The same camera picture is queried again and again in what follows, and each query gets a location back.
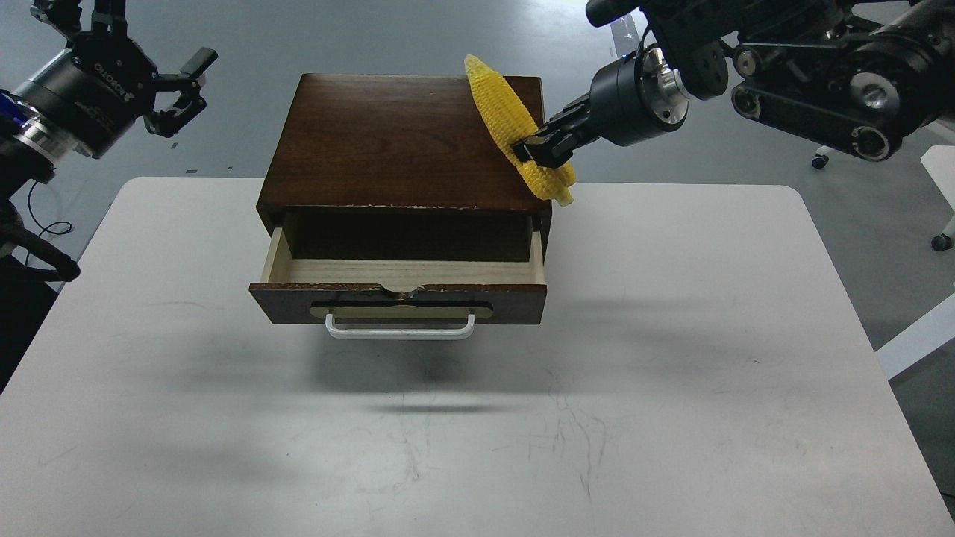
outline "white table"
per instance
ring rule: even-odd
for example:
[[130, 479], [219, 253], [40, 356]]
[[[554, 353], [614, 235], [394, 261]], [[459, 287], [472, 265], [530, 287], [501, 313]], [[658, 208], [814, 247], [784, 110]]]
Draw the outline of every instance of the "white table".
[[120, 193], [0, 397], [0, 534], [955, 533], [792, 190], [579, 184], [543, 324], [356, 342], [248, 295], [260, 184]]

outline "gray floor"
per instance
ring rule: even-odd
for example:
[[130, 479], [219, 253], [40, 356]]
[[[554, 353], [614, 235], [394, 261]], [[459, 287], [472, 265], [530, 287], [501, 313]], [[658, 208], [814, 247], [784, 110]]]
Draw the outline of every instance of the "gray floor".
[[[66, 159], [51, 186], [37, 189], [37, 215], [46, 222], [72, 221], [76, 232], [55, 242], [78, 255], [118, 190], [136, 176], [197, 170], [197, 176], [262, 177], [305, 72], [461, 75], [464, 56], [476, 54], [503, 73], [541, 76], [552, 114], [586, 92], [593, 73], [614, 58], [610, 30], [587, 25], [583, 3], [130, 0], [130, 34], [161, 70], [175, 72], [199, 46], [219, 51], [203, 90], [209, 108], [173, 140], [149, 136], [137, 125], [101, 161]], [[52, 29], [30, 18], [30, 4], [0, 2], [0, 87], [14, 89], [62, 47]], [[887, 21], [906, 7], [896, 2], [859, 11]], [[644, 26], [639, 17], [637, 26]], [[814, 144], [745, 121], [719, 98], [691, 105], [676, 134], [631, 148], [598, 142], [573, 163], [586, 182], [794, 188], [878, 348], [952, 292], [955, 251], [928, 247], [951, 208], [919, 162], [928, 147], [941, 143], [920, 132], [888, 162], [835, 155], [820, 173], [809, 166]], [[22, 194], [15, 200], [25, 209]], [[693, 247], [693, 240], [674, 247]], [[946, 345], [893, 382], [926, 460], [949, 494], [955, 493], [953, 354], [955, 345]], [[955, 513], [950, 498], [949, 506]]]

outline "open drawer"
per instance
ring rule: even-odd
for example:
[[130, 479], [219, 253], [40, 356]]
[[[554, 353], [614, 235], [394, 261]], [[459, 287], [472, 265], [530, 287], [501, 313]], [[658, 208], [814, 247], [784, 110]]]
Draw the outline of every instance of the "open drawer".
[[290, 213], [249, 290], [273, 323], [540, 324], [543, 253], [520, 213]]

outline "white chair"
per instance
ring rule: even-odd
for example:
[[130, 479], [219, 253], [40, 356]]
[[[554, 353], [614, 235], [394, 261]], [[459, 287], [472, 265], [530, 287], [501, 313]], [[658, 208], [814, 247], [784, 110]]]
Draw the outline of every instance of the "white chair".
[[[955, 209], [955, 147], [936, 145], [922, 157], [928, 175], [939, 186], [942, 195]], [[955, 216], [942, 234], [932, 239], [932, 247], [943, 251], [952, 248]], [[926, 313], [912, 326], [895, 336], [876, 351], [886, 378], [905, 371], [922, 358], [955, 338], [955, 294]]]

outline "corn cob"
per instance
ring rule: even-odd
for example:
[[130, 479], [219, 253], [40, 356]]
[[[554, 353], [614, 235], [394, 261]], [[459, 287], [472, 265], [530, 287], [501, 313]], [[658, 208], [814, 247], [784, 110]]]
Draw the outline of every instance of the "corn cob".
[[545, 168], [533, 161], [521, 162], [514, 154], [511, 145], [537, 132], [538, 126], [507, 80], [470, 54], [464, 58], [464, 71], [491, 138], [517, 168], [531, 192], [542, 200], [557, 200], [561, 206], [571, 204], [574, 198], [567, 187], [576, 179], [569, 162], [557, 169]]

